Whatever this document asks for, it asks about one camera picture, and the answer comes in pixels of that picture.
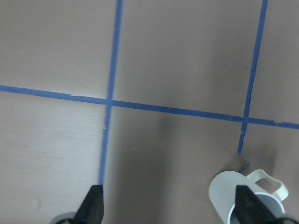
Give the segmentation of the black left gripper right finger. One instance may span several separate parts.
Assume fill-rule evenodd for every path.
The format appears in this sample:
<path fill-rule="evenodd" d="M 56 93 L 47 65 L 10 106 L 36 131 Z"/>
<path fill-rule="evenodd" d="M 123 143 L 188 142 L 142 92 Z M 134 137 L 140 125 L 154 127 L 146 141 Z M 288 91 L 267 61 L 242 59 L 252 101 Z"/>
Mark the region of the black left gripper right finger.
<path fill-rule="evenodd" d="M 236 186 L 235 216 L 240 224 L 271 224 L 276 221 L 274 214 L 246 185 Z"/>

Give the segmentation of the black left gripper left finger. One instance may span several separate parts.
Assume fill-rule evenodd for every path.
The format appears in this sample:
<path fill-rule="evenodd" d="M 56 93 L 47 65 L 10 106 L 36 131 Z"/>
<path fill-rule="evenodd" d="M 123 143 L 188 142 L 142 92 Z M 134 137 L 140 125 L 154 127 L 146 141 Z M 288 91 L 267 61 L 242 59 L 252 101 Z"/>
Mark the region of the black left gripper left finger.
<path fill-rule="evenodd" d="M 100 224 L 104 216 L 103 186 L 90 187 L 74 216 L 76 224 Z"/>

